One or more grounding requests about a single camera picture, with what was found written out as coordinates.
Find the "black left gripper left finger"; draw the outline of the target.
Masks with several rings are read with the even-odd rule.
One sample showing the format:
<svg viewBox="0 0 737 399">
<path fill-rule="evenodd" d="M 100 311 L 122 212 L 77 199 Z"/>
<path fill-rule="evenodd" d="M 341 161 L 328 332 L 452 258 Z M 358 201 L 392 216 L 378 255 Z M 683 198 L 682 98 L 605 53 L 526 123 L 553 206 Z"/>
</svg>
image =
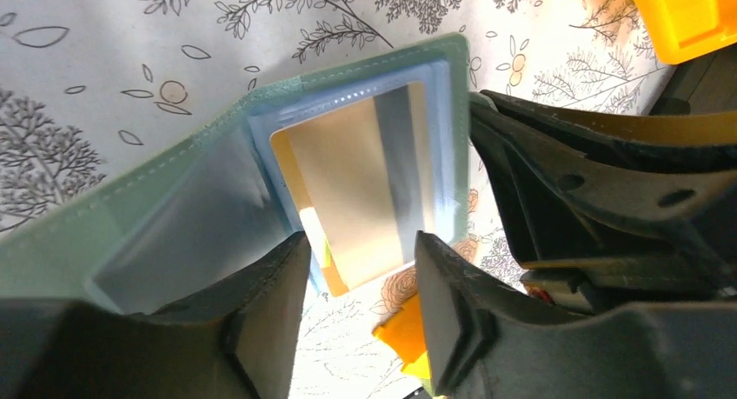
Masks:
<svg viewBox="0 0 737 399">
<path fill-rule="evenodd" d="M 71 299 L 1 302 L 4 398 L 285 398 L 311 248 L 260 260 L 153 314 Z"/>
</svg>

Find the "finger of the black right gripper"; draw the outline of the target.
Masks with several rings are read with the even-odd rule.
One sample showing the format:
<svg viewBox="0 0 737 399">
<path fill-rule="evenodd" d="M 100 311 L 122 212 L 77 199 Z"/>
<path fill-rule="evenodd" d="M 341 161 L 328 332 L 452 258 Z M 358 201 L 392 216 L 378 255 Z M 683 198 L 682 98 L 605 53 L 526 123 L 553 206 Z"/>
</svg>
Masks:
<svg viewBox="0 0 737 399">
<path fill-rule="evenodd" d="M 528 293 L 595 315 L 736 297 L 736 115 L 620 116 L 484 90 L 470 136 Z"/>
</svg>

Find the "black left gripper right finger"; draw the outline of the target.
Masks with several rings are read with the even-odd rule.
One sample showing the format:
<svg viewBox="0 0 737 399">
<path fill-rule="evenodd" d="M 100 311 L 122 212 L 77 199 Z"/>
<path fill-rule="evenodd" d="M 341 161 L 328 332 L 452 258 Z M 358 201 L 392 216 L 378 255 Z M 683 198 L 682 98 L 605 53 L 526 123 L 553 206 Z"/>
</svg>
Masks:
<svg viewBox="0 0 737 399">
<path fill-rule="evenodd" d="M 733 398 L 736 305 L 630 303 L 599 316 L 546 304 L 418 232 L 435 393 L 453 398 Z"/>
</svg>

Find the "beige credit card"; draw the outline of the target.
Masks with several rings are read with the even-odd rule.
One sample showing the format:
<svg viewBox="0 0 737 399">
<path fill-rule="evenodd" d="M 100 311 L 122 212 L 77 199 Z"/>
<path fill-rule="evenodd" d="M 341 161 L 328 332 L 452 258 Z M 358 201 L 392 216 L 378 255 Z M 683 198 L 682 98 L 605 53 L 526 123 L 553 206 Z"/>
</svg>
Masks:
<svg viewBox="0 0 737 399">
<path fill-rule="evenodd" d="M 416 233 L 434 227 L 427 114 L 412 82 L 271 136 L 332 296 L 411 263 Z"/>
</svg>

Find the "yellow plastic divided bin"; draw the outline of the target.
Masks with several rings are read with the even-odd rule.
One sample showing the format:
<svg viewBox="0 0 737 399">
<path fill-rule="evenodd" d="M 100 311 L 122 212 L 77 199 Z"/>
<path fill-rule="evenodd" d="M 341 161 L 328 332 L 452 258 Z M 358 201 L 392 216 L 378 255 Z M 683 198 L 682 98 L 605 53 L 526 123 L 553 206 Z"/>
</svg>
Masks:
<svg viewBox="0 0 737 399">
<path fill-rule="evenodd" d="M 657 58 L 680 64 L 736 44 L 736 0 L 634 0 Z"/>
</svg>

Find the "green card holder wallet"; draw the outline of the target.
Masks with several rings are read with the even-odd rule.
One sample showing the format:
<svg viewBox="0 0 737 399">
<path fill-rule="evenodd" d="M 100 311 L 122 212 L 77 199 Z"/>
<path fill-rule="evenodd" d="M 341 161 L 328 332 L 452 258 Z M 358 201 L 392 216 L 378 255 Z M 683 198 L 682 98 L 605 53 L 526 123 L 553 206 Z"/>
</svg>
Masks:
<svg viewBox="0 0 737 399">
<path fill-rule="evenodd" d="M 412 82 L 426 89 L 435 225 L 466 224 L 468 42 L 447 34 L 250 91 L 213 123 L 1 244 L 4 298 L 151 313 L 302 230 L 270 145 L 279 130 Z"/>
</svg>

